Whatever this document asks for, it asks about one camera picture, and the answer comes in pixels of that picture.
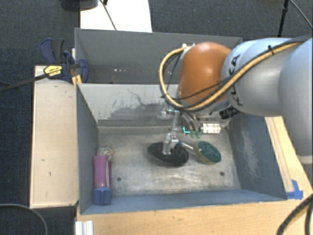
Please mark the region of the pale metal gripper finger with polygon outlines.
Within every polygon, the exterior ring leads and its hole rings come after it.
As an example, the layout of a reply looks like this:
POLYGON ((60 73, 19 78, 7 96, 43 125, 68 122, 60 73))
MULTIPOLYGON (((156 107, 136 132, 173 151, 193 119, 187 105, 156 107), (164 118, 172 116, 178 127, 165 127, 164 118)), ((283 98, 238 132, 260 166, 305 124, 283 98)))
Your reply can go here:
POLYGON ((165 140, 163 142, 163 149, 162 154, 163 155, 170 155, 171 150, 176 146, 177 144, 177 136, 175 133, 168 133, 165 137, 165 140))
POLYGON ((177 145, 182 146, 185 149, 193 150, 194 145, 192 142, 187 142, 187 141, 178 141, 177 145))

